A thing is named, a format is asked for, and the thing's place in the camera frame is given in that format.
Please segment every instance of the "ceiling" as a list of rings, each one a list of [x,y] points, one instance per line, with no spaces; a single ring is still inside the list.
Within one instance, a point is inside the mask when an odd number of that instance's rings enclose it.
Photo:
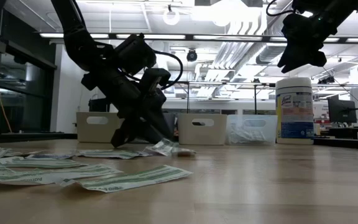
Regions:
[[[164,12],[167,10],[166,4],[100,4],[100,3],[86,3],[78,1],[79,7],[84,15],[88,30],[90,32],[113,32],[113,33],[156,33],[156,34],[230,34],[235,30],[235,23],[230,23],[226,26],[217,26],[213,21],[195,21],[192,14],[194,14],[195,4],[198,0],[174,0],[172,2],[173,8],[180,12],[180,20],[176,25],[168,25],[164,22]],[[272,12],[279,12],[284,9],[285,6],[290,4],[290,0],[278,0],[276,8],[272,9]],[[62,27],[58,20],[57,14],[50,1],[44,0],[7,0],[5,7],[8,11],[19,17],[39,32],[61,32]],[[264,10],[260,10],[262,15],[258,18],[252,17],[249,19],[249,28],[244,34],[263,34],[265,27],[262,24],[269,25],[268,33],[281,35],[279,31],[282,24],[283,17],[274,21],[271,17],[267,17]],[[253,25],[259,23],[261,30],[251,32]],[[235,34],[240,34],[241,30],[245,26],[245,22],[240,25]],[[353,13],[342,25],[338,27],[338,36],[358,36],[358,14]],[[119,45],[121,41],[111,40],[112,45]],[[201,69],[201,75],[197,75],[197,68],[203,64],[211,65],[218,60],[219,54],[223,52],[225,43],[222,42],[196,42],[196,41],[148,41],[148,43],[154,48],[154,46],[161,47],[166,52],[171,52],[177,55],[184,64],[186,71],[183,79],[195,80],[195,81],[222,81],[223,78],[228,78],[232,82],[249,82],[253,78],[261,77],[266,82],[276,82],[284,77],[316,77],[319,78],[319,74],[324,72],[323,68],[312,67],[311,65],[305,65],[294,71],[286,74],[281,73],[281,69],[277,68],[272,62],[267,66],[254,66],[252,60],[249,60],[253,56],[256,56],[256,52],[260,50],[258,44],[230,44],[226,52],[224,52],[224,59],[222,62],[228,62],[234,60],[234,55],[237,53],[237,49],[243,47],[248,50],[241,52],[239,61],[235,66],[230,67],[235,72],[225,71],[225,75],[217,75],[220,80],[205,80],[208,68],[206,70]],[[196,62],[187,62],[186,55],[189,49],[196,49],[198,53],[198,60]],[[346,83],[349,79],[349,68],[357,65],[358,63],[358,45],[349,44],[326,44],[322,51],[328,56],[329,60],[325,66],[325,69],[334,69],[335,76],[341,82]],[[176,61],[170,58],[164,57],[167,63],[168,69],[174,74],[176,70],[179,70],[179,66]]]

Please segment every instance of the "product label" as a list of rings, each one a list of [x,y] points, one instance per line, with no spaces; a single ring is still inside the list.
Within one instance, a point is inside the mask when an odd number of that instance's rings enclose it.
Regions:
[[[314,137],[313,97],[311,93],[277,95],[277,138],[311,139]]]

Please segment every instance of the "wooden table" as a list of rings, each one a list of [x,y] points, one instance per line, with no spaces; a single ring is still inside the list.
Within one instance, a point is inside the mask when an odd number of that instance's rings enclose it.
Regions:
[[[75,140],[0,144],[20,151],[108,149]],[[130,149],[141,145],[127,146]],[[162,164],[185,179],[105,194],[77,185],[0,185],[3,223],[358,223],[358,150],[321,146],[189,147],[196,158],[75,157],[131,173]]]

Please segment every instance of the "black cable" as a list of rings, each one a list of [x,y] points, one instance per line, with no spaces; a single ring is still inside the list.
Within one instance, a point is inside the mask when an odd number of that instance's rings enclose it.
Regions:
[[[82,12],[80,10],[80,7],[78,6],[77,4],[77,1],[76,0],[72,0],[72,3],[74,4],[76,10],[77,10],[77,13],[78,15],[80,16],[81,20],[82,20],[82,24],[84,25],[84,27],[86,28],[86,24],[85,24],[85,20],[84,20],[84,17],[82,16]]]
[[[180,60],[176,55],[173,55],[173,54],[170,54],[170,53],[166,53],[166,52],[159,52],[158,50],[153,50],[153,51],[154,51],[155,54],[160,54],[160,55],[169,56],[169,57],[174,58],[175,60],[177,60],[177,61],[179,62],[179,65],[180,65],[180,73],[179,73],[179,76],[178,76],[177,79],[175,79],[174,81],[170,82],[168,85],[163,86],[163,87],[161,88],[161,90],[166,90],[167,88],[170,88],[171,86],[173,86],[174,84],[176,84],[176,83],[180,80],[180,78],[181,78],[181,76],[182,76],[182,74],[183,74],[183,63],[181,62],[181,60]]]
[[[271,13],[269,13],[269,8],[271,7],[271,5],[273,4],[273,3],[275,3],[277,0],[273,0],[273,1],[271,1],[268,5],[267,5],[267,7],[266,7],[266,15],[268,15],[268,16],[281,16],[281,15],[284,15],[284,14],[287,14],[287,13],[295,13],[295,9],[294,10],[287,10],[287,11],[283,11],[283,12],[279,12],[279,13],[277,13],[277,14],[271,14]]]
[[[131,79],[133,79],[133,80],[135,80],[135,81],[140,82],[140,78],[136,78],[136,77],[134,77],[134,76],[132,76],[132,75],[130,75],[130,74],[128,74],[128,73],[125,73],[125,72],[124,72],[124,75],[125,75],[126,77],[128,77],[128,78],[131,78]]]
[[[343,87],[342,84],[340,84],[335,78],[334,78],[334,80],[335,80],[335,82],[337,82],[344,90],[346,90],[349,95],[351,95],[351,96],[358,102],[358,99],[357,99],[349,90],[347,90],[345,87]]]

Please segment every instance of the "disinfecting wipes container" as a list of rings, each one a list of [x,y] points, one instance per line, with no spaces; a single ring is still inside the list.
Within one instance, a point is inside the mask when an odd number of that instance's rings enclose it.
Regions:
[[[277,143],[313,144],[313,91],[309,78],[276,83]]]

